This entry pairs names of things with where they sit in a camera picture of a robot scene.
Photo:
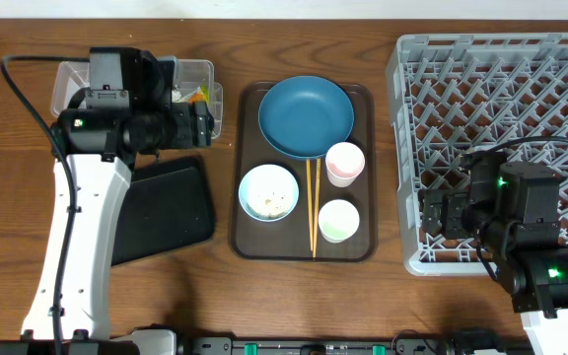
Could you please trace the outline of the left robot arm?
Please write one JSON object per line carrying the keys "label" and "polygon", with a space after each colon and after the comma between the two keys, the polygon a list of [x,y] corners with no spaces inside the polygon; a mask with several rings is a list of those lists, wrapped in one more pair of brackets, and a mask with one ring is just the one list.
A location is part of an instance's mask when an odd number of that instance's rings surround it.
{"label": "left robot arm", "polygon": [[0,354],[180,354],[178,334],[148,327],[110,334],[108,289],[120,210],[138,155],[206,147],[207,103],[175,102],[182,64],[134,47],[96,46],[89,82],[41,130],[56,196],[39,285],[21,335]]}

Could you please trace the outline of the pale green cup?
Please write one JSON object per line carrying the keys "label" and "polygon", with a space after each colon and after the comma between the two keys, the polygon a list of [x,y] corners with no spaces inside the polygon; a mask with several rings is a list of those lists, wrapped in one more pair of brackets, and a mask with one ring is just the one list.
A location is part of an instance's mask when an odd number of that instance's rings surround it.
{"label": "pale green cup", "polygon": [[331,200],[319,210],[319,231],[330,243],[340,244],[350,239],[358,231],[359,225],[359,212],[347,200]]}

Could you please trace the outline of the pink cup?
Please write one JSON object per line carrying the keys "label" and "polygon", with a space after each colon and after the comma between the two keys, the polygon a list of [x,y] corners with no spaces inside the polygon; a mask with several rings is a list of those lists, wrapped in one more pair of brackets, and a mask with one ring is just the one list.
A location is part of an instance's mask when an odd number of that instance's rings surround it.
{"label": "pink cup", "polygon": [[353,143],[340,142],[329,148],[325,156],[327,178],[336,187],[347,187],[365,168],[363,151]]}

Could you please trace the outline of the yellow green snack wrapper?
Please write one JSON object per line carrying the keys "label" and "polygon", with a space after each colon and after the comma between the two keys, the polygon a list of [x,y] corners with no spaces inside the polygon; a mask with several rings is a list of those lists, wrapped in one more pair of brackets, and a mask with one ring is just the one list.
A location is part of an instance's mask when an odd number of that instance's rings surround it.
{"label": "yellow green snack wrapper", "polygon": [[198,86],[194,91],[188,94],[180,94],[176,99],[177,103],[196,103],[196,102],[209,102],[209,90],[205,86]]}

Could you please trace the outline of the dark blue plate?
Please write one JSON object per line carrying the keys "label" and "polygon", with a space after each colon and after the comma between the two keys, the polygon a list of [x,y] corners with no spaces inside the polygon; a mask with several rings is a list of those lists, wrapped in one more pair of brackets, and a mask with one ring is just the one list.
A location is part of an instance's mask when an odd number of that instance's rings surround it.
{"label": "dark blue plate", "polygon": [[258,109],[264,139],[296,160],[314,160],[345,141],[355,123],[354,107],[337,84],[318,76],[295,76],[276,83]]}

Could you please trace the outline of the light blue bowl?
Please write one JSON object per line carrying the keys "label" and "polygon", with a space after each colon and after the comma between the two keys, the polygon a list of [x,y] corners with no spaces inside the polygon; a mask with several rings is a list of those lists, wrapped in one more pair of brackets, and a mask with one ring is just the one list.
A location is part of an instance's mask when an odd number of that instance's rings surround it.
{"label": "light blue bowl", "polygon": [[256,166],[248,171],[238,189],[242,209],[259,222],[275,222],[288,216],[295,209],[299,195],[293,174],[273,164]]}

